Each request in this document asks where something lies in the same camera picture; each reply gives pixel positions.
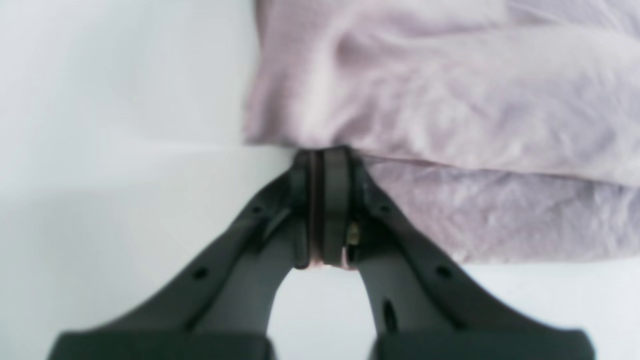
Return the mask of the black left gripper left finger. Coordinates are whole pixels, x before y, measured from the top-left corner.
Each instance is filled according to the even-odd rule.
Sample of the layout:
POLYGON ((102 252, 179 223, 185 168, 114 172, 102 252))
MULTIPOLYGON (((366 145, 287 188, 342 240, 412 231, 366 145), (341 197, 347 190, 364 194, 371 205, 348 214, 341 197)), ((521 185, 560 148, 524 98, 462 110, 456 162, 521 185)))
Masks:
POLYGON ((275 294, 310 265, 313 155, 261 189, 231 225, 160 291, 98 328, 62 333, 51 360, 274 360, 275 294))

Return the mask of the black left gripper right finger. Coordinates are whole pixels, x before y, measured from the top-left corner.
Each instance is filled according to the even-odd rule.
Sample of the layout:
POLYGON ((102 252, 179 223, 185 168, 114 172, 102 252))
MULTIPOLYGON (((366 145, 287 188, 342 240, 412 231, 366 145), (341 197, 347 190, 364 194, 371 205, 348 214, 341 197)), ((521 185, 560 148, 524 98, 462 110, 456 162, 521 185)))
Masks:
POLYGON ((320 151, 320 256, 359 272, 373 360, 593 360, 581 330, 498 300, 410 223, 348 148, 320 151))

